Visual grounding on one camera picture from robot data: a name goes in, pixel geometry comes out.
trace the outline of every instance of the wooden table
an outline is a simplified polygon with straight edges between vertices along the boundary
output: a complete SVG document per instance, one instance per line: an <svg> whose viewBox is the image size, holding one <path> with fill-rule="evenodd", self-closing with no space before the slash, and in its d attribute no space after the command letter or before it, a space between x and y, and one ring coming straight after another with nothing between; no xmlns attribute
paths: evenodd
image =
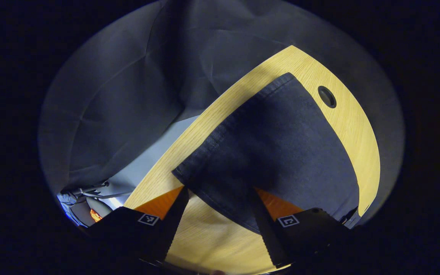
<svg viewBox="0 0 440 275"><path fill-rule="evenodd" d="M162 158L125 202L134 209L181 186L171 171L190 155L236 108L283 73L292 73L315 99L342 141L359 184L359 215L374 200L379 185L379 151L370 122L344 84L318 61L290 46L255 67L211 104ZM329 108L318 87L327 87L337 106ZM259 274L276 268L260 235L230 221L197 196L185 209L166 261L198 272L223 270L232 274Z"/></svg>

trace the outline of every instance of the dark denim cloth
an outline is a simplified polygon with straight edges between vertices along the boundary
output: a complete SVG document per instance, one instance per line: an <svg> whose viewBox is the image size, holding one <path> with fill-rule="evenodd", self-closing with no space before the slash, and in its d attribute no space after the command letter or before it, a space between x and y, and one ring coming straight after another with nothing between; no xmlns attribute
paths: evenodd
<svg viewBox="0 0 440 275"><path fill-rule="evenodd" d="M337 220L359 203L346 150L291 73L241 105L172 172L210 207L255 233L248 186L301 209L320 207Z"/></svg>

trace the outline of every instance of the light wood surface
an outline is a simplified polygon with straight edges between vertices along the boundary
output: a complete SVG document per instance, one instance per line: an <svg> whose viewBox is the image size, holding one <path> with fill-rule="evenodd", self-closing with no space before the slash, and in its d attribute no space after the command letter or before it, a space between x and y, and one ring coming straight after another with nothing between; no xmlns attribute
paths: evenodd
<svg viewBox="0 0 440 275"><path fill-rule="evenodd" d="M292 73L315 99L342 141L356 171L359 214L376 196L379 152L370 122L344 84L318 61L290 46L264 61L211 104L152 167L125 202L131 209L180 187L171 174L230 113L283 73ZM337 100L329 108L318 87L330 89ZM259 274L275 270L260 235L225 218L197 196L185 209L166 261L198 272L223 270L228 274Z"/></svg>

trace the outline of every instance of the denim fabric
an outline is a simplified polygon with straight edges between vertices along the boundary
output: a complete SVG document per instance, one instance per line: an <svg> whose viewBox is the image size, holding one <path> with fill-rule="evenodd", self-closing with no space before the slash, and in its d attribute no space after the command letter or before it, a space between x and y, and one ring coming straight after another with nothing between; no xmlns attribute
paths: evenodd
<svg viewBox="0 0 440 275"><path fill-rule="evenodd" d="M337 220L359 202L346 150L291 73L237 108L172 172L210 207L255 233L248 186L301 209L320 207Z"/></svg>

